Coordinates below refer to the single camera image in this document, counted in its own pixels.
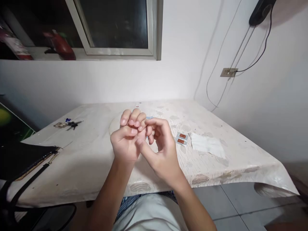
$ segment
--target white wall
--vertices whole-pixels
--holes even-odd
[[[165,0],[161,61],[2,60],[1,93],[42,128],[83,103],[193,98],[201,75],[196,100],[211,110],[206,82],[239,2]],[[296,163],[308,158],[303,142],[308,138],[308,6],[305,0],[290,2],[277,0],[264,56],[235,78],[214,113],[298,169]],[[209,83],[215,103],[227,80],[219,77],[221,69],[232,63],[256,3],[241,2],[225,40]],[[257,55],[267,27],[268,18],[255,29],[240,69]]]

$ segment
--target bag strap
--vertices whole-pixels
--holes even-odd
[[[21,188],[20,190],[15,194],[11,202],[8,204],[8,218],[10,222],[12,222],[14,225],[17,225],[17,221],[15,219],[15,206],[18,202],[18,199],[22,195],[22,193],[29,187],[29,185],[42,173],[45,171],[46,168],[49,167],[51,162],[48,162],[43,165],[43,167],[36,173],[34,174]]]

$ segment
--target window frame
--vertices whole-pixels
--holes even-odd
[[[65,1],[73,18],[82,45],[84,46],[83,48],[72,48],[77,60],[161,60],[163,0],[147,0],[148,49],[90,47],[74,0]],[[27,41],[26,43],[34,45],[16,20],[15,16],[9,11],[9,9],[5,10],[9,12],[9,19],[6,18],[6,20],[9,20],[9,25],[14,25],[14,30],[17,30],[14,31],[14,33],[22,36],[21,38],[18,36],[18,38],[22,42]],[[44,52],[48,47],[25,47],[34,60],[61,60],[58,54],[45,54]]]
[[[146,0],[148,49],[91,47],[93,42],[79,0],[65,1],[87,55],[157,56],[158,0]]]

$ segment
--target forearm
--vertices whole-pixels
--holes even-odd
[[[86,230],[112,229],[133,167],[132,163],[113,161],[107,179],[93,204]]]
[[[213,220],[184,175],[174,187],[174,192],[188,230],[216,230]]]

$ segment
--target white shirt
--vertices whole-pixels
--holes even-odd
[[[137,199],[116,221],[113,231],[187,230],[180,208],[173,200],[158,194]]]

